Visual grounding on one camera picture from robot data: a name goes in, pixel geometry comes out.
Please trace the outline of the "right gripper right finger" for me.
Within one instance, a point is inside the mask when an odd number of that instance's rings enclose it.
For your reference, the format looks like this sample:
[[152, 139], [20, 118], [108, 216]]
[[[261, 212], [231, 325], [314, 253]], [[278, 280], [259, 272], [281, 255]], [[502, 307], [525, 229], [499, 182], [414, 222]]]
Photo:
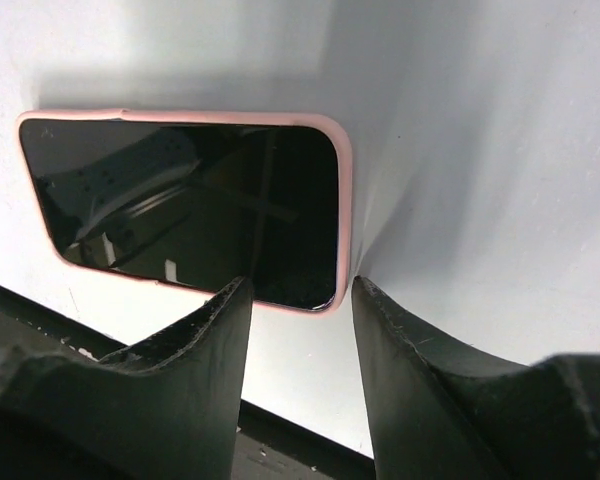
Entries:
[[480, 351], [357, 277], [356, 345], [380, 479], [600, 479], [600, 354]]

